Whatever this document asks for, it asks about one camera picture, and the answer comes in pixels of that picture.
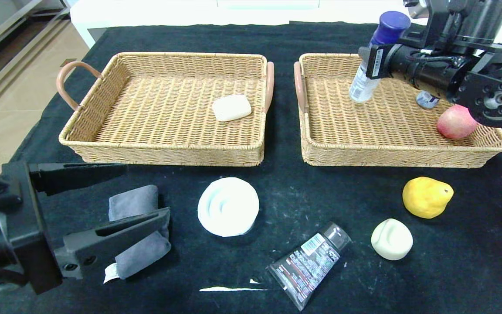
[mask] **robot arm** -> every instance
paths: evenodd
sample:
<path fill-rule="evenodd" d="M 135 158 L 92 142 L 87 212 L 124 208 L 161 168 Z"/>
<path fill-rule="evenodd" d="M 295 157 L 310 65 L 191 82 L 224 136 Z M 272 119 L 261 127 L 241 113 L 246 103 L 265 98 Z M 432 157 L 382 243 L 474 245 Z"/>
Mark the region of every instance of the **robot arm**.
<path fill-rule="evenodd" d="M 479 123 L 502 128 L 502 0 L 404 0 L 422 31 L 398 44 L 360 48 L 369 78 L 396 78 L 467 107 Z"/>

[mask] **red apple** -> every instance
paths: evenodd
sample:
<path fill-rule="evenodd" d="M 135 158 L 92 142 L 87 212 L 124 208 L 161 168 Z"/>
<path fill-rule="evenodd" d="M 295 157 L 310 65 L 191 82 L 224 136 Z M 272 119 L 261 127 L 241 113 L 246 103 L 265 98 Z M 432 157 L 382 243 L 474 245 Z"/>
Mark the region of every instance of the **red apple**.
<path fill-rule="evenodd" d="M 454 105 L 447 109 L 437 120 L 437 130 L 444 137 L 458 140 L 470 135 L 478 127 L 478 123 L 470 115 L 468 109 Z"/>

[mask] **basket handle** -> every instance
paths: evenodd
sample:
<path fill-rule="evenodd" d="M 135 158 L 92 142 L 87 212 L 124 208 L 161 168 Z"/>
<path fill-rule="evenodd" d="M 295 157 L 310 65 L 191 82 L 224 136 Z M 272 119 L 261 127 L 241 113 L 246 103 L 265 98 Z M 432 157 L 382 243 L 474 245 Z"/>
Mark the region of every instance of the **basket handle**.
<path fill-rule="evenodd" d="M 69 62 L 68 64 L 65 64 L 63 66 L 63 68 L 61 68 L 61 70 L 58 73 L 58 78 L 56 78 L 56 80 L 55 80 L 55 85 L 58 88 L 59 95 L 61 95 L 63 100 L 73 110 L 76 110 L 78 108 L 78 103 L 71 98 L 71 96 L 67 93 L 67 91 L 65 91 L 64 82 L 65 82 L 65 77 L 67 76 L 67 74 L 69 74 L 69 72 L 71 72 L 77 66 L 80 66 L 82 68 L 89 70 L 90 73 L 92 73 L 92 75 L 94 75 L 94 77 L 96 77 L 96 78 L 102 77 L 102 74 L 100 72 L 98 72 L 92 66 L 89 66 L 88 64 L 86 64 L 85 62 L 82 62 L 82 61 Z"/>
<path fill-rule="evenodd" d="M 272 93 L 275 89 L 275 64 L 267 62 L 267 96 L 265 97 L 265 108 L 263 111 L 267 113 L 271 107 Z"/>
<path fill-rule="evenodd" d="M 301 65 L 298 61 L 293 64 L 293 80 L 295 83 L 297 105 L 299 106 L 299 110 L 305 113 L 305 91 L 303 89 L 303 79 L 301 78 Z"/>

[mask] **yellow pear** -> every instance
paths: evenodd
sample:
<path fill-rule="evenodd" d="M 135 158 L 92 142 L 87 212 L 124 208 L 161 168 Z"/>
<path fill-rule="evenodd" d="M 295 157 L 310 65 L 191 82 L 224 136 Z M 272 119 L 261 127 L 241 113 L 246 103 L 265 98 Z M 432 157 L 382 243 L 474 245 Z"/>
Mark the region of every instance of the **yellow pear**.
<path fill-rule="evenodd" d="M 413 215 L 431 219 L 444 212 L 453 194 L 452 187 L 444 182 L 430 177 L 417 177 L 404 186 L 402 201 Z"/>

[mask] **floor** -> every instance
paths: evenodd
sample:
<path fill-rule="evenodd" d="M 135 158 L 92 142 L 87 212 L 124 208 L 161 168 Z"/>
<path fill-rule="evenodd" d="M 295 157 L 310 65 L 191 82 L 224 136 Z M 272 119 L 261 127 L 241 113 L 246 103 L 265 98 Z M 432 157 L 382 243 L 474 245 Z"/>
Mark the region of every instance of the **floor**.
<path fill-rule="evenodd" d="M 0 173 L 56 93 L 55 78 L 66 59 L 88 52 L 70 21 L 0 94 Z"/>

